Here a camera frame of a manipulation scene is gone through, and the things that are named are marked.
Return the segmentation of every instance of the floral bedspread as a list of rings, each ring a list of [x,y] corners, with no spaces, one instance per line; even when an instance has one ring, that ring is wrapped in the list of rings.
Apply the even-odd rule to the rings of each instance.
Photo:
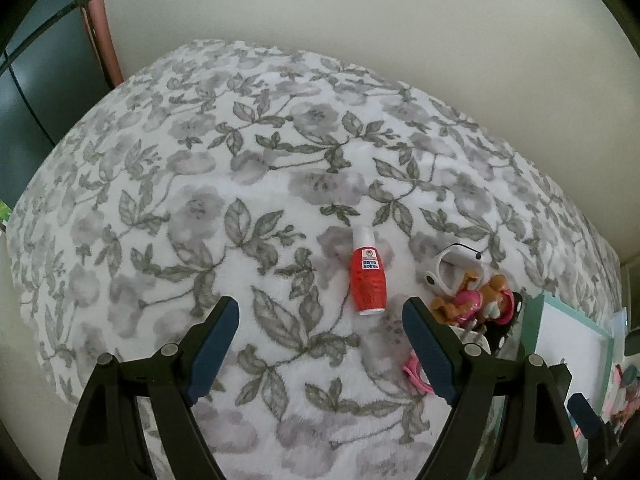
[[[377,229],[381,316],[351,303],[357,222]],[[70,402],[101,352],[149,356],[220,295],[238,300],[231,352],[193,410],[233,480],[415,477],[448,408],[403,377],[399,313],[409,296],[431,301],[423,269],[452,241],[596,322],[620,306],[615,252],[508,143],[365,68],[242,41],[194,41],[108,94],[38,170],[8,233],[22,316]]]

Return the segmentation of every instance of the white toy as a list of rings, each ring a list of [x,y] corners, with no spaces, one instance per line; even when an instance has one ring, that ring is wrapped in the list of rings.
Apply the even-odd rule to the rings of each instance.
[[[474,288],[484,283],[484,268],[487,264],[484,255],[465,244],[451,244],[430,261],[426,271],[426,281],[437,296],[453,298],[456,295],[456,291],[444,283],[440,275],[440,264],[442,262],[462,269],[477,269],[478,279]]]

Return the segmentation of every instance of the teal frame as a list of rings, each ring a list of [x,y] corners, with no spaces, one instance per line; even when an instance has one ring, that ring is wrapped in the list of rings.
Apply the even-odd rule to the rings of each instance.
[[[594,411],[598,415],[601,415],[602,407],[604,405],[604,399],[609,387],[611,368],[613,366],[613,336],[606,332],[606,330],[602,329],[594,321],[586,317],[584,314],[564,304],[555,296],[552,296],[550,294],[540,294],[540,296],[536,298],[529,299],[524,307],[522,317],[522,334],[520,337],[520,342],[524,347],[524,355],[533,354],[536,351],[536,346],[538,344],[538,333],[540,332],[540,320],[542,319],[542,311],[544,309],[545,303],[548,306],[552,306],[553,308],[560,310],[562,313],[567,314],[568,316],[581,322],[584,326],[588,327],[598,335],[607,339],[607,355],[605,360],[605,370],[602,377],[602,384],[600,385],[600,393],[595,406],[592,406]]]

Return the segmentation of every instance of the dark cabinet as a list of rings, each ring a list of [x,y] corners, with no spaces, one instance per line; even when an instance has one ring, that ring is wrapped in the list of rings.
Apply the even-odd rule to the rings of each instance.
[[[9,73],[0,75],[0,199],[9,207],[51,148]]]
[[[38,0],[7,47],[17,82],[9,70],[0,73],[0,200],[9,207],[52,150],[47,136],[59,142],[109,91],[81,12],[69,7],[74,2]],[[62,18],[42,27],[65,7]]]

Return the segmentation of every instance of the whiteboard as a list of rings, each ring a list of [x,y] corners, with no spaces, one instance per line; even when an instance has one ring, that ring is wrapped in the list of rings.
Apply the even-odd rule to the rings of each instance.
[[[600,413],[612,366],[613,338],[582,313],[548,295],[527,302],[523,317],[525,352],[547,366],[564,359],[572,375],[568,400],[582,393]]]

